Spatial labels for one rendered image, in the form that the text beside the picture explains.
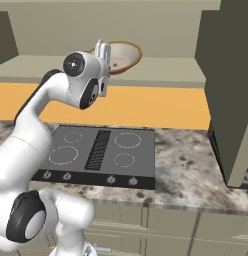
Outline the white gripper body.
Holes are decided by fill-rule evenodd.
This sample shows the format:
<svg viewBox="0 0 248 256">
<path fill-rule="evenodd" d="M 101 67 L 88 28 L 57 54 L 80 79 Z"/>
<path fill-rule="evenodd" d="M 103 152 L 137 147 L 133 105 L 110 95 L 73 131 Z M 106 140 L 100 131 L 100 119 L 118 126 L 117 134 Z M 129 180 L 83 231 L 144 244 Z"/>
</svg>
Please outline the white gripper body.
<svg viewBox="0 0 248 256">
<path fill-rule="evenodd" d="M 95 46 L 95 56 L 99 62 L 99 75 L 108 76 L 110 70 L 111 46 L 99 39 Z"/>
</svg>

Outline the white bowl with brown rim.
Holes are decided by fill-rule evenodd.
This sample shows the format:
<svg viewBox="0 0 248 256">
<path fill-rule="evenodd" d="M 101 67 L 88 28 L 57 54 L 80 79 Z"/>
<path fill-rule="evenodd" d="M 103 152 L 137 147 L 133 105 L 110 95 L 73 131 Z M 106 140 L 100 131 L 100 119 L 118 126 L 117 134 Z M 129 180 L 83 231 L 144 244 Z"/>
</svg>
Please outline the white bowl with brown rim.
<svg viewBox="0 0 248 256">
<path fill-rule="evenodd" d="M 106 42 L 111 46 L 109 75 L 116 75 L 135 66 L 142 58 L 141 49 L 134 43 L 126 41 Z M 95 48 L 87 53 L 88 59 L 93 65 L 99 67 L 98 58 L 95 56 Z"/>
</svg>

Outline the olive cabinet door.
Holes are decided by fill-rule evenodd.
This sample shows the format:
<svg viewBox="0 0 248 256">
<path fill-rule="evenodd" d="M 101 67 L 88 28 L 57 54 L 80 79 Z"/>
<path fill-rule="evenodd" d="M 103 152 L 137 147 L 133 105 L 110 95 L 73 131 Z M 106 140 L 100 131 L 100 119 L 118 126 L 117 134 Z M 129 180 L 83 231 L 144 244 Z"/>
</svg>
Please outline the olive cabinet door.
<svg viewBox="0 0 248 256">
<path fill-rule="evenodd" d="M 0 65 L 18 55 L 9 14 L 7 11 L 0 11 Z"/>
<path fill-rule="evenodd" d="M 195 59 L 224 177 L 239 188 L 248 168 L 248 0 L 221 0 L 202 13 Z"/>
</svg>

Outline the dark grey hob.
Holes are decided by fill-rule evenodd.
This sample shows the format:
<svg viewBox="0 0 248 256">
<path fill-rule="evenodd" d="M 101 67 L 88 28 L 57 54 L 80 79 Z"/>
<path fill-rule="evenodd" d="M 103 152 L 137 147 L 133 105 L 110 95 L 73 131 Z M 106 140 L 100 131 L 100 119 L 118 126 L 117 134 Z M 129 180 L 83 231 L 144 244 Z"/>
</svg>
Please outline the dark grey hob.
<svg viewBox="0 0 248 256">
<path fill-rule="evenodd" d="M 51 177 L 43 177 L 46 171 Z M 63 180 L 69 172 L 71 179 Z M 109 184 L 107 178 L 115 177 Z M 135 177 L 138 183 L 129 184 Z M 35 181 L 153 190 L 155 132 L 152 129 L 60 125 L 53 150 Z"/>
</svg>

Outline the black microwave oven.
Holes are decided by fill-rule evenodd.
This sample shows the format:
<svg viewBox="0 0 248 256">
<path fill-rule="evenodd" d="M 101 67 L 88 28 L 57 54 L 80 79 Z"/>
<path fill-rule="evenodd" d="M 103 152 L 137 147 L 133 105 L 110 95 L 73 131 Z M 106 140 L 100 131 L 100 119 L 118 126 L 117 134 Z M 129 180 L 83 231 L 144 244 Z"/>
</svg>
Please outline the black microwave oven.
<svg viewBox="0 0 248 256">
<path fill-rule="evenodd" d="M 218 149 L 218 145 L 217 145 L 217 141 L 216 141 L 216 136 L 215 136 L 215 132 L 214 132 L 214 128 L 212 123 L 209 123 L 209 128 L 208 128 L 208 133 L 207 133 L 207 137 L 210 141 L 211 147 L 213 149 L 217 164 L 219 166 L 219 169 L 221 171 L 222 176 L 224 177 L 224 170 L 223 170 L 223 166 L 221 163 L 221 157 L 220 157 L 220 153 L 219 153 L 219 149 Z M 230 185 L 227 184 L 226 178 L 223 178 L 225 185 L 230 188 Z M 241 185 L 239 186 L 239 189 L 248 189 L 248 168 L 247 171 L 244 175 L 244 179 L 243 182 L 241 183 Z"/>
</svg>

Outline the beige drawer front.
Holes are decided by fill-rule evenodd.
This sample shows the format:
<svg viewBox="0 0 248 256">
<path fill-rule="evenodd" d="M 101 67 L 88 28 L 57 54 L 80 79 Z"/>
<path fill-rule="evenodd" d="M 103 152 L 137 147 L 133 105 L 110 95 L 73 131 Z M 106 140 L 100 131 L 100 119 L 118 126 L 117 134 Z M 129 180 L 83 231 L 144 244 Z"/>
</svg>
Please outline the beige drawer front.
<svg viewBox="0 0 248 256">
<path fill-rule="evenodd" d="M 143 235 L 148 229 L 142 207 L 99 203 L 95 207 L 95 219 L 85 230 L 91 244 L 110 248 L 113 252 L 144 254 Z"/>
</svg>

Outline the beige cupboard door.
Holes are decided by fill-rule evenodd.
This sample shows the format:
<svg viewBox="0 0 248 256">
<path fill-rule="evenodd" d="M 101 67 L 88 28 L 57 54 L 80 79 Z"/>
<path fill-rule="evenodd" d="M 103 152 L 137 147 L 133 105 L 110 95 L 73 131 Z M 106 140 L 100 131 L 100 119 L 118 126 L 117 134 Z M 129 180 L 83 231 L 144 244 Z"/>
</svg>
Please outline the beige cupboard door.
<svg viewBox="0 0 248 256">
<path fill-rule="evenodd" d="M 248 216 L 202 213 L 189 256 L 248 256 Z"/>
<path fill-rule="evenodd" d="M 143 207 L 142 256 L 190 256 L 200 213 Z"/>
</svg>

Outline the olive open wall cabinet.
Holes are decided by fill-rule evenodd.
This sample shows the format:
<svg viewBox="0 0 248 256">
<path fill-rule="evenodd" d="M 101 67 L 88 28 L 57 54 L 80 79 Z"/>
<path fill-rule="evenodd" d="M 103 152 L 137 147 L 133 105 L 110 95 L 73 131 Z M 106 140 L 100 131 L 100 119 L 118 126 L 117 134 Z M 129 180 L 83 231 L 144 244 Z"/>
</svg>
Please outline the olive open wall cabinet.
<svg viewBox="0 0 248 256">
<path fill-rule="evenodd" d="M 37 83 L 75 50 L 97 40 L 128 41 L 142 50 L 112 85 L 202 88 L 195 60 L 201 15 L 221 0 L 0 0 L 15 50 L 0 61 L 0 82 Z"/>
</svg>

